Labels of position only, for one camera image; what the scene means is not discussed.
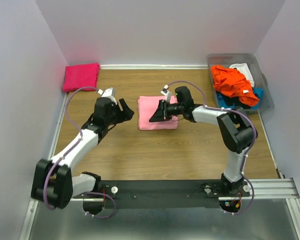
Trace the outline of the light pink t-shirt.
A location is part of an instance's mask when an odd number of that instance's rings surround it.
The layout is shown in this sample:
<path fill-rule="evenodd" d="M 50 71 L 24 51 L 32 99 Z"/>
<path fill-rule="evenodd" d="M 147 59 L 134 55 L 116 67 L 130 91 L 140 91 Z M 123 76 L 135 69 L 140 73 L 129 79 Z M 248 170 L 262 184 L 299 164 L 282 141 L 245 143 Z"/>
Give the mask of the light pink t-shirt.
<path fill-rule="evenodd" d="M 149 122 L 158 108 L 159 101 L 164 100 L 164 96 L 140 96 L 138 99 L 138 127 L 141 131 L 152 130 L 175 130 L 178 127 L 178 118 L 174 116 L 172 120 L 164 122 Z"/>

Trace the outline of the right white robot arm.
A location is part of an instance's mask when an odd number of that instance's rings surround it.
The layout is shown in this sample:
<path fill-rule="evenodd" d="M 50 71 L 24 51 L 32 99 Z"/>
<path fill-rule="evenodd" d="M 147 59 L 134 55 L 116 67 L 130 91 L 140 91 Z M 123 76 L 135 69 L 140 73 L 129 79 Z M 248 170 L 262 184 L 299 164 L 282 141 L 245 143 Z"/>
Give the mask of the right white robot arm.
<path fill-rule="evenodd" d="M 239 190 L 244 181 L 244 166 L 248 153 L 255 143 L 258 133 L 242 107 L 216 108 L 204 104 L 196 104 L 190 90 L 186 86 L 175 89 L 176 103 L 170 103 L 171 92 L 166 85 L 150 123 L 167 122 L 173 117 L 182 115 L 192 123 L 212 124 L 219 127 L 222 140 L 229 150 L 227 165 L 221 175 L 221 189 L 226 194 Z"/>

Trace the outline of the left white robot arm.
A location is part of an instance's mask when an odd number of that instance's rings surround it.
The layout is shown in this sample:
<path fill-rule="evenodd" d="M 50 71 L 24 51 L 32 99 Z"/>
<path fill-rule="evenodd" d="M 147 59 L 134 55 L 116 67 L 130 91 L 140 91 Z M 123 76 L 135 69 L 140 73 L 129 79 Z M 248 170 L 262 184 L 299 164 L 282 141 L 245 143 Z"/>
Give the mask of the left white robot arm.
<path fill-rule="evenodd" d="M 79 128 L 78 135 L 50 160 L 36 164 L 30 196 L 49 209 L 65 208 L 74 194 L 72 171 L 85 155 L 107 135 L 110 126 L 130 121 L 134 111 L 121 98 L 115 103 L 109 97 L 97 98 L 94 112 Z"/>

